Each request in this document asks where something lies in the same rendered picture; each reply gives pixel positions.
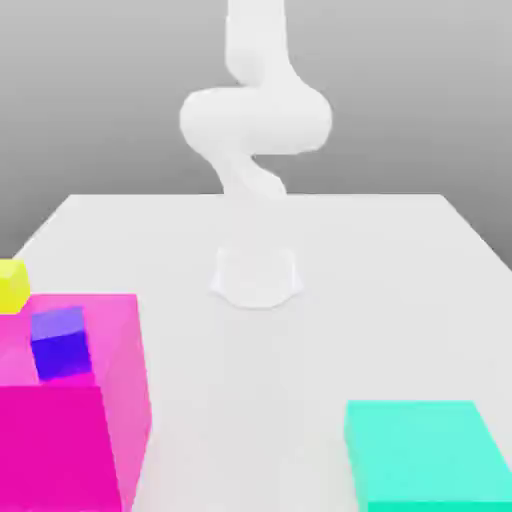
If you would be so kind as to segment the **small blue cube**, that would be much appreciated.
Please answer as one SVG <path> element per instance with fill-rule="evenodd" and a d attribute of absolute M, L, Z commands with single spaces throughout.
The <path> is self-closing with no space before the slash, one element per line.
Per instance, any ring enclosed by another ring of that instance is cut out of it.
<path fill-rule="evenodd" d="M 40 380 L 49 381 L 92 371 L 81 307 L 34 313 L 30 344 Z"/>

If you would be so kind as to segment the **large turquoise box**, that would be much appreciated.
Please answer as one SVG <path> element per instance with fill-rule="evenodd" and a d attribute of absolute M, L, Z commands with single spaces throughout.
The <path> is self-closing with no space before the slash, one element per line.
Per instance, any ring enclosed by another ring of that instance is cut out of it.
<path fill-rule="evenodd" d="M 512 469 L 471 401 L 350 400 L 358 512 L 512 512 Z"/>

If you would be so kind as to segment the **small yellow cube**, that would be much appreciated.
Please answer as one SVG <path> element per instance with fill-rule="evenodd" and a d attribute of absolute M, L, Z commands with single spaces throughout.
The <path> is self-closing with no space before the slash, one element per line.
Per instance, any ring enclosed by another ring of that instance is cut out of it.
<path fill-rule="evenodd" d="M 0 315 L 17 314 L 30 297 L 26 266 L 19 259 L 0 259 Z"/>

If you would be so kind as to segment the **large pink box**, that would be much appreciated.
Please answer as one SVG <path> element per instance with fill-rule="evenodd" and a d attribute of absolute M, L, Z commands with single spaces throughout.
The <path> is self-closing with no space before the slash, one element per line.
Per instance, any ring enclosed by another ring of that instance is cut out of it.
<path fill-rule="evenodd" d="M 31 317 L 76 306 L 92 371 L 40 380 Z M 151 426 L 136 295 L 34 294 L 0 315 L 0 512 L 132 512 Z"/>

